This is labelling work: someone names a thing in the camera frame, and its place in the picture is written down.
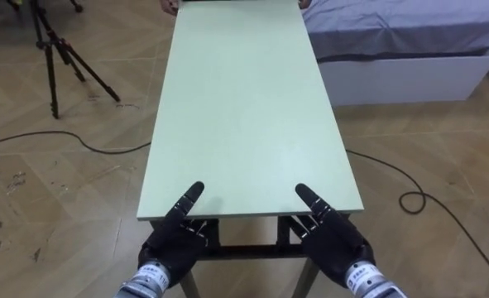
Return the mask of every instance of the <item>black robotic glove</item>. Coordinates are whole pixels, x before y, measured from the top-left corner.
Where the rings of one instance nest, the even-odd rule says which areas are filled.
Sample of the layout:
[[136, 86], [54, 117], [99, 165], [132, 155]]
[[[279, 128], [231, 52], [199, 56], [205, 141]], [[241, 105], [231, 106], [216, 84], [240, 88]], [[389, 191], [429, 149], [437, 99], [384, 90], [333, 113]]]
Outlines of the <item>black robotic glove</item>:
[[203, 190], [202, 182], [193, 184], [155, 226], [139, 252], [138, 267], [147, 262], [161, 263], [170, 273], [169, 287], [184, 278], [207, 246], [207, 239], [201, 232], [211, 227], [205, 220], [185, 220]]
[[319, 269], [340, 286], [347, 287], [348, 269], [355, 263], [375, 264], [369, 242], [345, 215], [331, 208], [307, 185], [295, 187], [298, 196], [310, 207], [312, 216], [284, 217], [294, 233], [301, 238], [304, 252]]

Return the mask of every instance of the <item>tripod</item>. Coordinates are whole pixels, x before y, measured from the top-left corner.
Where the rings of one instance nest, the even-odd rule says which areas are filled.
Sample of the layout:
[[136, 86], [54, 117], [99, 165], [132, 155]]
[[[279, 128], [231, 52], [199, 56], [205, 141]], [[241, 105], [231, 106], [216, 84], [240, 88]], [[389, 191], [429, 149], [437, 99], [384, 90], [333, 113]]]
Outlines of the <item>tripod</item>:
[[[33, 8], [33, 2], [34, 0], [31, 0], [31, 9]], [[70, 0], [71, 4], [75, 7], [75, 11], [77, 13], [81, 13], [84, 10], [84, 7], [76, 2], [76, 0]], [[40, 9], [43, 13], [46, 13], [46, 10], [44, 8], [39, 7], [38, 4], [36, 4], [36, 8]], [[42, 32], [40, 30], [40, 25], [38, 24], [38, 18], [33, 16], [32, 18], [33, 24], [35, 25], [35, 31], [36, 31], [36, 37], [38, 41], [36, 42], [36, 47], [39, 48], [40, 50], [44, 49], [45, 43], [44, 39], [42, 37]]]
[[55, 82], [55, 64], [53, 62], [53, 46], [58, 51], [60, 58], [65, 65], [71, 65], [75, 72], [75, 76], [79, 81], [85, 82], [86, 78], [80, 72], [79, 67], [75, 64], [73, 58], [79, 62], [86, 71], [88, 71], [93, 78], [103, 87], [103, 89], [110, 94], [110, 96], [116, 101], [120, 102], [121, 99], [117, 96], [113, 89], [106, 85], [104, 81], [84, 62], [84, 60], [77, 54], [73, 47], [64, 39], [59, 38], [55, 31], [51, 28], [49, 22], [46, 19], [45, 10], [38, 5], [38, 0], [31, 0], [31, 14], [35, 27], [39, 27], [39, 23], [46, 29], [46, 35], [49, 37], [48, 41], [43, 41], [41, 44], [44, 47], [46, 53], [47, 74], [49, 77], [49, 87], [51, 91], [51, 112], [55, 119], [59, 118], [59, 105], [56, 99], [56, 82]]

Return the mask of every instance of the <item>black cable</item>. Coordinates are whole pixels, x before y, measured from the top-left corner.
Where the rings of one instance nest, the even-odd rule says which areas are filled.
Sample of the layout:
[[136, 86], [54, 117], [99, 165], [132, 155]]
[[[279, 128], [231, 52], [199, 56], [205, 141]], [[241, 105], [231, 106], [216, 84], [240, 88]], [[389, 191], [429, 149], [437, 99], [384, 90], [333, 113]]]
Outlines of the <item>black cable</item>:
[[[433, 202], [435, 202], [439, 206], [441, 206], [441, 208], [443, 208], [450, 215], [450, 217], [452, 217], [452, 219], [456, 222], [456, 224], [458, 224], [459, 228], [461, 228], [461, 230], [463, 232], [465, 232], [465, 234], [467, 235], [467, 237], [470, 240], [470, 242], [472, 243], [472, 245], [476, 248], [477, 252], [479, 252], [479, 254], [483, 257], [483, 260], [485, 260], [485, 262], [489, 266], [489, 258], [487, 257], [487, 255], [485, 255], [485, 253], [482, 251], [482, 249], [479, 247], [479, 245], [477, 245], [476, 240], [474, 240], [474, 238], [470, 235], [470, 233], [463, 226], [463, 224], [459, 221], [459, 219], [452, 213], [452, 211], [450, 211], [450, 209], [448, 209], [448, 207], [445, 204], [441, 203], [441, 201], [439, 201], [434, 196], [425, 193], [423, 191], [423, 189], [420, 187], [419, 183], [417, 183], [417, 181], [415, 179], [413, 179], [413, 177], [411, 177], [408, 173], [406, 173], [405, 171], [403, 171], [402, 169], [400, 169], [400, 168], [398, 168], [396, 166], [393, 166], [392, 164], [389, 164], [389, 163], [387, 163], [385, 161], [381, 161], [381, 160], [379, 160], [379, 159], [377, 159], [375, 157], [371, 157], [371, 156], [368, 156], [368, 155], [365, 155], [365, 154], [362, 154], [362, 153], [358, 153], [358, 152], [355, 152], [355, 151], [352, 151], [352, 150], [348, 150], [348, 149], [346, 149], [345, 151], [347, 153], [351, 153], [353, 155], [364, 157], [364, 158], [367, 158], [369, 160], [378, 162], [378, 163], [380, 163], [380, 164], [382, 164], [384, 166], [389, 166], [391, 169], [396, 170], [396, 171], [399, 171], [401, 174], [403, 174], [404, 176], [406, 176], [411, 182], [413, 182], [413, 184], [415, 184], [415, 186], [417, 187], [417, 189], [419, 189], [419, 191], [408, 191], [408, 192], [405, 192], [404, 194], [400, 195], [400, 197], [399, 197], [399, 206], [400, 206], [400, 208], [404, 212], [406, 212], [407, 214], [417, 215], [417, 214], [420, 214], [421, 212], [423, 212], [424, 208], [426, 207], [426, 200], [427, 199], [431, 199]], [[408, 195], [420, 195], [420, 198], [422, 199], [422, 204], [421, 204], [421, 206], [417, 210], [407, 209], [404, 206], [403, 200]]]
[[[18, 134], [18, 135], [15, 135], [15, 136], [5, 137], [3, 139], [0, 139], [0, 143], [1, 142], [6, 142], [6, 141], [9, 141], [9, 140], [13, 140], [13, 139], [17, 139], [17, 138], [20, 138], [20, 137], [29, 137], [29, 136], [36, 136], [36, 135], [48, 135], [48, 134], [64, 134], [64, 135], [72, 136], [72, 137], [76, 138], [77, 140], [79, 140], [80, 144], [82, 146], [86, 147], [87, 149], [89, 149], [90, 151], [101, 153], [101, 154], [108, 154], [108, 155], [126, 154], [126, 153], [137, 151], [139, 149], [142, 149], [144, 147], [147, 147], [147, 146], [150, 146], [151, 145], [151, 142], [148, 142], [146, 144], [142, 144], [142, 145], [140, 145], [138, 147], [135, 147], [135, 148], [132, 148], [132, 149], [128, 149], [128, 150], [123, 150], [123, 151], [104, 151], [104, 150], [100, 150], [100, 149], [91, 147], [90, 145], [86, 144], [83, 141], [83, 139], [80, 138], [77, 134], [72, 133], [72, 132], [66, 132], [66, 131], [27, 132], [27, 133], [22, 133], [22, 134]], [[382, 164], [384, 166], [390, 167], [391, 169], [393, 169], [395, 171], [399, 171], [402, 175], [406, 176], [411, 182], [413, 182], [413, 184], [417, 187], [417, 189], [419, 191], [408, 191], [408, 192], [405, 192], [404, 194], [400, 195], [400, 197], [399, 197], [399, 206], [400, 206], [400, 208], [404, 212], [406, 212], [407, 214], [417, 215], [417, 214], [420, 214], [421, 212], [423, 212], [424, 208], [426, 207], [426, 201], [427, 201], [427, 199], [431, 199], [433, 202], [435, 202], [439, 206], [441, 206], [441, 208], [443, 208], [450, 215], [450, 217], [452, 217], [452, 219], [456, 222], [456, 224], [458, 224], [459, 228], [461, 228], [461, 230], [463, 232], [465, 232], [465, 234], [467, 235], [467, 237], [470, 240], [470, 242], [472, 243], [472, 245], [476, 248], [477, 252], [479, 252], [479, 254], [482, 256], [483, 260], [485, 260], [485, 262], [489, 266], [489, 258], [485, 255], [485, 253], [482, 251], [482, 249], [479, 247], [479, 245], [477, 245], [476, 240], [474, 240], [474, 238], [472, 238], [472, 236], [470, 235], [470, 233], [463, 226], [463, 224], [459, 221], [459, 219], [452, 213], [452, 211], [450, 211], [450, 209], [448, 209], [448, 207], [446, 205], [444, 205], [443, 203], [441, 203], [441, 201], [439, 201], [437, 198], [433, 197], [432, 195], [425, 193], [423, 191], [422, 187], [420, 187], [419, 183], [417, 183], [417, 181], [415, 179], [413, 179], [413, 177], [411, 177], [411, 175], [409, 175], [408, 173], [406, 173], [405, 171], [403, 171], [399, 167], [393, 166], [392, 164], [387, 163], [385, 161], [381, 161], [381, 160], [379, 160], [379, 159], [377, 159], [375, 157], [368, 156], [368, 155], [365, 155], [365, 154], [362, 154], [362, 153], [358, 153], [358, 152], [355, 152], [355, 151], [352, 151], [352, 150], [348, 150], [348, 149], [346, 149], [346, 152], [347, 153], [350, 153], [350, 154], [353, 154], [355, 156], [364, 157], [364, 158], [367, 158], [367, 159], [369, 159], [371, 161], [378, 162], [378, 163], [380, 163], [380, 164]], [[421, 204], [421, 206], [417, 210], [407, 209], [404, 206], [403, 200], [404, 200], [405, 197], [407, 197], [409, 195], [420, 195], [420, 198], [422, 199], [422, 204]]]
[[90, 145], [86, 144], [83, 141], [83, 139], [80, 138], [77, 134], [72, 133], [72, 132], [66, 132], [66, 131], [27, 132], [27, 133], [17, 134], [15, 136], [5, 137], [3, 139], [0, 139], [0, 143], [1, 142], [5, 142], [5, 141], [9, 141], [9, 140], [13, 140], [13, 139], [17, 139], [17, 138], [20, 138], [20, 137], [29, 137], [29, 136], [36, 136], [36, 135], [48, 135], [48, 134], [63, 134], [63, 135], [72, 136], [72, 137], [76, 138], [77, 140], [79, 140], [80, 144], [82, 146], [88, 148], [90, 151], [101, 153], [101, 154], [107, 154], [107, 155], [120, 155], [120, 154], [130, 153], [130, 152], [134, 152], [136, 150], [142, 149], [143, 147], [147, 147], [147, 146], [150, 146], [151, 145], [151, 142], [148, 142], [146, 144], [140, 145], [140, 146], [135, 147], [135, 148], [127, 149], [127, 150], [122, 150], [122, 151], [104, 151], [104, 150], [100, 150], [100, 149], [91, 147]]

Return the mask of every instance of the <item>light green tabletop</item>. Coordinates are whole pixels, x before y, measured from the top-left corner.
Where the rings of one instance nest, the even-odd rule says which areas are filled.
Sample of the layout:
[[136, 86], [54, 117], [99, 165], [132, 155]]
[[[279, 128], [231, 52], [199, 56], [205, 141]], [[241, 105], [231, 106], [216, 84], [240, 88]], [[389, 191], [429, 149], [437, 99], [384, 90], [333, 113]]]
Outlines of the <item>light green tabletop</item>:
[[300, 182], [363, 209], [296, 1], [180, 7], [137, 217], [197, 180], [191, 217], [308, 213]]

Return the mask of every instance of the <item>bed drawer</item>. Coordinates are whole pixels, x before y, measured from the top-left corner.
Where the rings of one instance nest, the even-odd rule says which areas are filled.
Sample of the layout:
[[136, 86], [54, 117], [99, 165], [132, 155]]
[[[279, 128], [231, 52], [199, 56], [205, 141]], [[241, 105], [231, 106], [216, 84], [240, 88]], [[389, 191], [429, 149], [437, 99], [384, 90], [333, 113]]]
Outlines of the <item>bed drawer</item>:
[[319, 65], [333, 106], [465, 100], [489, 70], [489, 56]]

